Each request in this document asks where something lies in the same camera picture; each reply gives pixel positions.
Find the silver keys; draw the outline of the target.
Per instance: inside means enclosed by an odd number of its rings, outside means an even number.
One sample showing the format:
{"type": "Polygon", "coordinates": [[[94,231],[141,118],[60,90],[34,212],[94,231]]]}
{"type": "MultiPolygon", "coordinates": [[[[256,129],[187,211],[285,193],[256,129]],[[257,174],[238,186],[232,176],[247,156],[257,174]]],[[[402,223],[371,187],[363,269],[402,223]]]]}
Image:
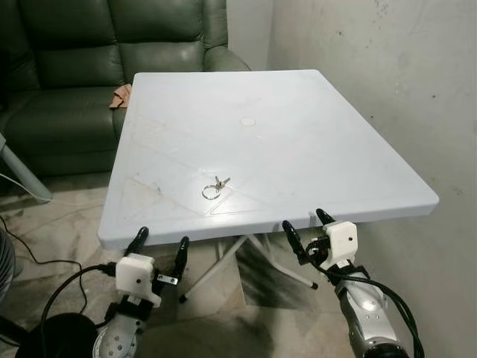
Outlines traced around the silver keys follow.
{"type": "Polygon", "coordinates": [[[218,176],[215,176],[214,179],[215,183],[205,186],[200,192],[201,197],[205,198],[205,200],[218,200],[218,198],[221,197],[224,188],[231,180],[231,178],[225,178],[225,180],[222,180],[218,176]]]}

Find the white plastic folding table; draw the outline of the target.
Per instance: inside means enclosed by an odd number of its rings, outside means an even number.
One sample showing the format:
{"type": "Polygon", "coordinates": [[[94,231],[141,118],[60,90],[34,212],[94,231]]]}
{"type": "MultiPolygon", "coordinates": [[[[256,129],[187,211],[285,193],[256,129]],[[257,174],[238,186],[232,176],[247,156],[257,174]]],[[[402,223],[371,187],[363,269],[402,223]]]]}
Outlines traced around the white plastic folding table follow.
{"type": "Polygon", "coordinates": [[[98,241],[126,248],[427,216],[434,190],[316,69],[140,72],[98,241]],[[218,200],[201,190],[231,178],[218,200]]]}

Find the black round object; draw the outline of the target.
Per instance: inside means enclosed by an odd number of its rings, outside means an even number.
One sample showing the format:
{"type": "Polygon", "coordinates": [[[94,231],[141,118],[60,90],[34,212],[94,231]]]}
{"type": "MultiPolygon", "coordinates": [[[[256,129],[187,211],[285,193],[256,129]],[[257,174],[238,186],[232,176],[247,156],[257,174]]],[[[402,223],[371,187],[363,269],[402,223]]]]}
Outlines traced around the black round object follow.
{"type": "Polygon", "coordinates": [[[93,358],[93,345],[98,328],[91,319],[79,313],[63,313],[43,322],[28,332],[17,349],[15,358],[93,358]]]}

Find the grey slanted pole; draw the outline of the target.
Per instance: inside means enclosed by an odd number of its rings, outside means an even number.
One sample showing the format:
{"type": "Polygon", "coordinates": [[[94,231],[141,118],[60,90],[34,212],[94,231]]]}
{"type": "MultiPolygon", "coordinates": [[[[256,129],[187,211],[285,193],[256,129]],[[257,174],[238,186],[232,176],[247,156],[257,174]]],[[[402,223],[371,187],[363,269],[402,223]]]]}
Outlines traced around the grey slanted pole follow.
{"type": "Polygon", "coordinates": [[[17,176],[17,180],[0,173],[0,177],[14,182],[17,186],[24,189],[34,200],[41,204],[47,204],[52,201],[51,191],[43,184],[35,174],[28,169],[27,165],[17,157],[17,154],[7,145],[6,137],[0,134],[0,160],[3,160],[7,167],[17,176]]]}

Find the grey fan guard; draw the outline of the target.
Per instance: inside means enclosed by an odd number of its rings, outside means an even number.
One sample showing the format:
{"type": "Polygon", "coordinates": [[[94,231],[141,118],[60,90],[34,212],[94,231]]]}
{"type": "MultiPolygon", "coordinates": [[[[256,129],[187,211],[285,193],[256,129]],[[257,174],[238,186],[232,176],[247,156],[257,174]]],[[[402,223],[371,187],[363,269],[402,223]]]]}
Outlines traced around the grey fan guard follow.
{"type": "Polygon", "coordinates": [[[11,238],[0,228],[0,303],[7,296],[17,273],[15,248],[11,238]]]}

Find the dark green leather sofa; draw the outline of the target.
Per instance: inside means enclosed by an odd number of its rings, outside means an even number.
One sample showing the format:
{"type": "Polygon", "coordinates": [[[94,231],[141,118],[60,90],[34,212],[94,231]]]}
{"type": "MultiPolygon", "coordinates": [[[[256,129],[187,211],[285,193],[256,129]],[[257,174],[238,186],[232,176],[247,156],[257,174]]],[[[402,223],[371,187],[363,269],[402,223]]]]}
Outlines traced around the dark green leather sofa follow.
{"type": "Polygon", "coordinates": [[[0,134],[40,177],[112,169],[140,72],[245,69],[227,0],[0,0],[0,134]]]}

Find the brown crumpled cloth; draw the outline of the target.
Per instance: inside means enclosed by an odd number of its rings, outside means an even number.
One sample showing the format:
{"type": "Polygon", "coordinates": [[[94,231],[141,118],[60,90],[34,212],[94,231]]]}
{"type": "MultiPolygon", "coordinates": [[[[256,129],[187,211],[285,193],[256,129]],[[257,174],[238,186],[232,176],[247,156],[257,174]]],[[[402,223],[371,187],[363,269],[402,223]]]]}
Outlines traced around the brown crumpled cloth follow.
{"type": "Polygon", "coordinates": [[[132,96],[132,85],[124,84],[113,90],[112,101],[109,108],[111,110],[128,108],[130,97],[132,96]]]}

